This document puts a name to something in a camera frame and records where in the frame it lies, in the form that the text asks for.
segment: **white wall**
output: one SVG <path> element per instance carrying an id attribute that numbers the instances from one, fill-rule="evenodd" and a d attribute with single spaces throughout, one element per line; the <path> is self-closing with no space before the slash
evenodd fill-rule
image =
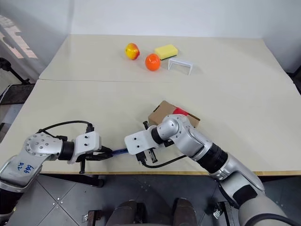
<path id="1" fill-rule="evenodd" d="M 72 14 L 73 0 L 0 0 L 2 57 L 23 77 L 38 79 L 70 33 Z M 1 25 L 3 18 L 11 21 L 9 26 Z"/>
<path id="2" fill-rule="evenodd" d="M 301 65 L 300 0 L 75 0 L 74 34 L 263 38 L 284 70 Z"/>

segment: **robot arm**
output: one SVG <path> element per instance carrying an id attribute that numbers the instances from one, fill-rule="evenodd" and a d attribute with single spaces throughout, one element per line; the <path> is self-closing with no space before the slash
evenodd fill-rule
<path id="1" fill-rule="evenodd" d="M 284 212 L 265 196 L 260 179 L 230 153 L 202 135 L 181 114 L 164 118 L 158 126 L 125 137 L 130 154 L 137 154 L 150 148 L 163 147 L 163 142 L 171 139 L 186 156 L 206 169 L 219 183 L 221 193 L 228 202 L 239 209 L 241 226 L 259 214 L 271 213 L 285 217 Z M 263 220 L 256 225 L 283 225 L 280 221 Z"/>
<path id="2" fill-rule="evenodd" d="M 63 141 L 44 132 L 28 137 L 20 154 L 11 157 L 0 169 L 0 226 L 8 221 L 44 161 L 58 159 L 74 164 L 81 155 L 101 148 L 101 138 L 95 131 L 79 135 L 73 141 Z"/>

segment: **apple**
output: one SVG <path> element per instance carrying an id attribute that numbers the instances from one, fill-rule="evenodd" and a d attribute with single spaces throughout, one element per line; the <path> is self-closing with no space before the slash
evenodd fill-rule
<path id="1" fill-rule="evenodd" d="M 140 55 L 140 51 L 137 47 L 136 44 L 134 43 L 129 43 L 125 49 L 125 53 L 126 53 L 126 56 L 128 58 L 130 58 L 131 60 L 136 60 L 137 57 Z"/>

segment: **gray floor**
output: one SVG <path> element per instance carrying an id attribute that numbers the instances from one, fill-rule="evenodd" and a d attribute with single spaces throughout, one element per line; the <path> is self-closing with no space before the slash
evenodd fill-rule
<path id="1" fill-rule="evenodd" d="M 97 222 L 104 226 L 112 211 L 122 202 L 137 200 L 147 207 L 149 222 L 169 224 L 175 198 L 189 199 L 200 226 L 226 225 L 224 216 L 214 219 L 205 212 L 208 203 L 224 200 L 217 184 L 206 176 L 107 176 L 103 188 L 40 175 L 19 201 L 8 226 L 86 226 L 82 215 L 103 210 Z M 301 223 L 301 177 L 264 183 L 267 196 L 291 219 Z M 238 226 L 237 210 L 233 209 Z"/>

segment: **white plastic holder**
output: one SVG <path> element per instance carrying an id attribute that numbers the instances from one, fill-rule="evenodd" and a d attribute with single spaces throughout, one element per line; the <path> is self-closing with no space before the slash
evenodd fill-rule
<path id="1" fill-rule="evenodd" d="M 171 65 L 173 65 L 173 64 L 181 65 L 181 66 L 184 66 L 184 67 L 189 67 L 188 75 L 190 75 L 192 67 L 193 67 L 193 63 L 188 62 L 188 61 L 184 61 L 184 60 L 180 60 L 180 59 L 177 59 L 177 58 L 170 58 L 168 60 L 168 70 L 171 68 Z"/>

